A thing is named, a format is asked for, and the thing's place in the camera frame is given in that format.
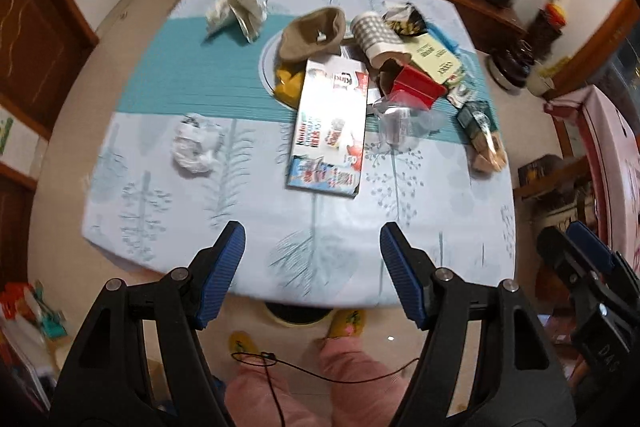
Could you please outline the white Kinder chocolate box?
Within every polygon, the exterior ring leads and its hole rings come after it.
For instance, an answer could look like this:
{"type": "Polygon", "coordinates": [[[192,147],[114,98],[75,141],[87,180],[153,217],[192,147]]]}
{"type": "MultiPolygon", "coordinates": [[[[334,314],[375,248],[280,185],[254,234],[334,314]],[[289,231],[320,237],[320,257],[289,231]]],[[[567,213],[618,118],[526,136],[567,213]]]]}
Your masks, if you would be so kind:
{"type": "Polygon", "coordinates": [[[333,54],[306,64],[288,186],[349,198],[359,192],[366,133],[366,65],[333,54]]]}

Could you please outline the dark green snack packet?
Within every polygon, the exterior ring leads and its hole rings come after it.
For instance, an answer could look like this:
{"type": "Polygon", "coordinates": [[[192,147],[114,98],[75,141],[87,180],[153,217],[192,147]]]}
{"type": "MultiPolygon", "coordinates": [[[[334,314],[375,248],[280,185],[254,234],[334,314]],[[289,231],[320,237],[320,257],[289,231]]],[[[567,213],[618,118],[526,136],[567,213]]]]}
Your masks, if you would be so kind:
{"type": "Polygon", "coordinates": [[[457,122],[473,147],[475,170],[493,173],[506,168],[506,149],[486,101],[465,102],[457,113],[457,122]]]}

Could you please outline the black and white snack bag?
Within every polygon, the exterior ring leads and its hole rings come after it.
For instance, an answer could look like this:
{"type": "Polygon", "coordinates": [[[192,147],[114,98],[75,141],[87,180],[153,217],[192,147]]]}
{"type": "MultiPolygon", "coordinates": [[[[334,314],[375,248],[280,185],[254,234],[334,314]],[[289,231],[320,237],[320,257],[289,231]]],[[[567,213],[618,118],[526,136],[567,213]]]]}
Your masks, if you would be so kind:
{"type": "Polygon", "coordinates": [[[385,2],[383,20],[399,37],[417,37],[427,33],[427,22],[410,2],[385,2]]]}

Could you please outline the yellow rimmed trash bin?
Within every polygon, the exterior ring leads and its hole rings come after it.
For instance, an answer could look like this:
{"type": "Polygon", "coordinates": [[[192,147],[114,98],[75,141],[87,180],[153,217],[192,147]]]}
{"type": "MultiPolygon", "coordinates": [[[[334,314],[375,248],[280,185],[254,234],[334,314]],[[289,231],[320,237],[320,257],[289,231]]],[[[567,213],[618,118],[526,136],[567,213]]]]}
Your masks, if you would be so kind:
{"type": "Polygon", "coordinates": [[[323,321],[332,313],[331,308],[287,305],[286,303],[265,302],[270,317],[288,327],[307,327],[323,321]]]}

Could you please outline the left yellow slipper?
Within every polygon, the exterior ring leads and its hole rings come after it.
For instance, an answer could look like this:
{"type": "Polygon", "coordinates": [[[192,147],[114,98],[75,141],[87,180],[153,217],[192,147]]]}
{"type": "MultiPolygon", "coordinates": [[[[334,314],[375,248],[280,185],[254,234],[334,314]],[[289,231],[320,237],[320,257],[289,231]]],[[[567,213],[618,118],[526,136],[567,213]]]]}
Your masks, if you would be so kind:
{"type": "Polygon", "coordinates": [[[239,363],[254,363],[260,361],[260,350],[247,332],[235,331],[228,339],[228,349],[231,358],[239,363]]]}

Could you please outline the right yellow slipper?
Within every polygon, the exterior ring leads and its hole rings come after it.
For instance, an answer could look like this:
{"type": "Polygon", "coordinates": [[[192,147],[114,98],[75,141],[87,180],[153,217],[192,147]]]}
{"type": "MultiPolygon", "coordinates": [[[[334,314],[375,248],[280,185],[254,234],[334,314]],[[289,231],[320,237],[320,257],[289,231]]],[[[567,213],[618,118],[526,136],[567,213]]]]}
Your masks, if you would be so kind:
{"type": "Polygon", "coordinates": [[[357,338],[360,337],[367,323],[367,311],[363,309],[337,310],[332,317],[326,337],[357,338]]]}

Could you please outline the leaf-print teal tablecloth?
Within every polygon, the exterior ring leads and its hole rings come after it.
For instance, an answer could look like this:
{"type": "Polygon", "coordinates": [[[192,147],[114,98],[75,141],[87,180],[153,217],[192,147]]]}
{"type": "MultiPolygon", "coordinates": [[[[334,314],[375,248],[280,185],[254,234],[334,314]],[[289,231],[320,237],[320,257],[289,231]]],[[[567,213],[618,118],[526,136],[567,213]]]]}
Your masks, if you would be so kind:
{"type": "Polygon", "coordinates": [[[362,180],[353,198],[288,187],[295,114],[267,94],[258,74],[262,47],[296,16],[336,5],[347,16],[385,2],[413,3],[445,35],[478,97],[490,93],[458,10],[445,0],[260,0],[268,17],[258,39],[238,24],[209,37],[215,0],[181,0],[160,28],[122,94],[94,167],[82,234],[122,260],[165,273],[186,265],[227,222],[246,231],[235,293],[317,307],[393,306],[396,293],[378,249],[388,221],[410,243],[462,279],[495,285],[515,268],[510,173],[472,170],[472,150],[454,108],[437,134],[392,150],[369,119],[362,180]],[[191,174],[171,155],[186,114],[224,129],[218,165],[191,174]]]}

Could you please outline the crumpled white plastic bag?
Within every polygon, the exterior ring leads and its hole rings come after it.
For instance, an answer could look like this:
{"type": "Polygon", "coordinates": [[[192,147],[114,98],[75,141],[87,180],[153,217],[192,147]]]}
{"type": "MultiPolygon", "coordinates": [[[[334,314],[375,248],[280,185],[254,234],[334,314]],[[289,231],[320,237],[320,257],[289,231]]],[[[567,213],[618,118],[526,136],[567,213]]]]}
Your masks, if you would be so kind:
{"type": "Polygon", "coordinates": [[[224,129],[220,124],[200,114],[186,114],[177,124],[171,143],[172,159],[191,174],[207,174],[218,165],[222,143],[224,129]]]}

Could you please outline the pink-covered side table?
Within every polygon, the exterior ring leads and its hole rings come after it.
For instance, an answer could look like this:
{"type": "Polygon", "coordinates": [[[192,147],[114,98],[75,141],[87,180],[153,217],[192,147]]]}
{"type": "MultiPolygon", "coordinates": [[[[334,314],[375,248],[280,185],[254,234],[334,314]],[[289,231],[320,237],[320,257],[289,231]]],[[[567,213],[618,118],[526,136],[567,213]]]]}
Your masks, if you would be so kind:
{"type": "Polygon", "coordinates": [[[593,183],[598,235],[638,271],[639,149],[634,132],[594,86],[554,98],[544,111],[578,128],[593,183]]]}

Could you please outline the clear plastic cup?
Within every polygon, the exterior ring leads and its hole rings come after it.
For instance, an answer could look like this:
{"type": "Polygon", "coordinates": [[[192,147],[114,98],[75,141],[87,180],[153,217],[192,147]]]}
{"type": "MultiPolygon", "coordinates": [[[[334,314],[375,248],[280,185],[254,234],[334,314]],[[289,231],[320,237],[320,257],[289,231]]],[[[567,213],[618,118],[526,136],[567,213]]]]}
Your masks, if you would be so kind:
{"type": "Polygon", "coordinates": [[[420,139],[437,134],[447,115],[406,102],[378,101],[372,106],[378,120],[378,135],[392,150],[407,150],[420,139]]]}

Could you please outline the red cardboard box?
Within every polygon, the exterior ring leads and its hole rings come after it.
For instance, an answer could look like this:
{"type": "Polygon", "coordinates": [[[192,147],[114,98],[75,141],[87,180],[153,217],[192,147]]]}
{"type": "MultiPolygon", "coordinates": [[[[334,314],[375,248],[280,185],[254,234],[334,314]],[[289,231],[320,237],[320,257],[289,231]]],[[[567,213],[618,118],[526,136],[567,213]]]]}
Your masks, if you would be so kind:
{"type": "Polygon", "coordinates": [[[435,102],[446,95],[447,88],[437,83],[426,72],[411,65],[386,61],[378,74],[378,85],[393,102],[407,102],[410,107],[431,109],[435,102]]]}

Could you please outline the yellow-green flat box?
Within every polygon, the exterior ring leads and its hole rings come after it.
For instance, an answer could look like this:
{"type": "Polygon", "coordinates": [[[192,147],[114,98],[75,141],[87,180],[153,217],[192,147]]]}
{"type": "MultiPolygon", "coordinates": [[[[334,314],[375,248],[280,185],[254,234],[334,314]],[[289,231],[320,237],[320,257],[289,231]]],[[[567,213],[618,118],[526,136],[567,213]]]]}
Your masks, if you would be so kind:
{"type": "Polygon", "coordinates": [[[436,83],[452,88],[465,78],[466,72],[460,58],[430,34],[401,37],[401,40],[411,55],[410,64],[425,72],[436,83]]]}

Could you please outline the round white table mat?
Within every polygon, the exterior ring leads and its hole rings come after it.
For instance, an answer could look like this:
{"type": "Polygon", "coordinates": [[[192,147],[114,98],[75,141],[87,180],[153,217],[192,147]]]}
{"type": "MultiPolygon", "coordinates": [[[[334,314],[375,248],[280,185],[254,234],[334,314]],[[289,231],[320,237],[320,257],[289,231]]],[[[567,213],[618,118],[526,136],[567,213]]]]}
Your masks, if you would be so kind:
{"type": "Polygon", "coordinates": [[[262,47],[262,52],[260,52],[260,57],[258,61],[258,74],[259,79],[262,82],[262,87],[266,90],[267,94],[270,98],[273,98],[274,101],[278,102],[281,106],[285,107],[288,110],[295,110],[295,107],[289,106],[284,102],[278,100],[273,92],[274,88],[277,87],[280,80],[277,77],[277,69],[279,67],[279,48],[282,38],[282,31],[276,32],[266,44],[262,47]]]}

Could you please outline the checkered paper cup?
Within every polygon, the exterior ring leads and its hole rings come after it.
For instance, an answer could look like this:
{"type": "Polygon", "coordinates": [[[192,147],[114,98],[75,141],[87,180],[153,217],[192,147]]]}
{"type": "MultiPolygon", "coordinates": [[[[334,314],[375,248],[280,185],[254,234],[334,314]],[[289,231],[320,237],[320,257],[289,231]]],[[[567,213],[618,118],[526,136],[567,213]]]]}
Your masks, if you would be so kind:
{"type": "Polygon", "coordinates": [[[373,68],[380,69],[387,61],[401,66],[411,62],[405,43],[377,12],[368,11],[355,16],[350,23],[350,31],[373,68]]]}

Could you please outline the crumpled silver foil wrapper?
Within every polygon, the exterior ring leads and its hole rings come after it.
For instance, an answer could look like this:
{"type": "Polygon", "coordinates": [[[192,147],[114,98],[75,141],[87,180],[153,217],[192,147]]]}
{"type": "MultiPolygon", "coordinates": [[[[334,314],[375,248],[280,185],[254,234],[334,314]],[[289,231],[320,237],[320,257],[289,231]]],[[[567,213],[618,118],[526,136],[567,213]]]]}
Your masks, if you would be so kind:
{"type": "Polygon", "coordinates": [[[268,17],[268,10],[260,0],[215,0],[205,14],[209,37],[224,28],[238,24],[247,42],[255,42],[268,17]]]}

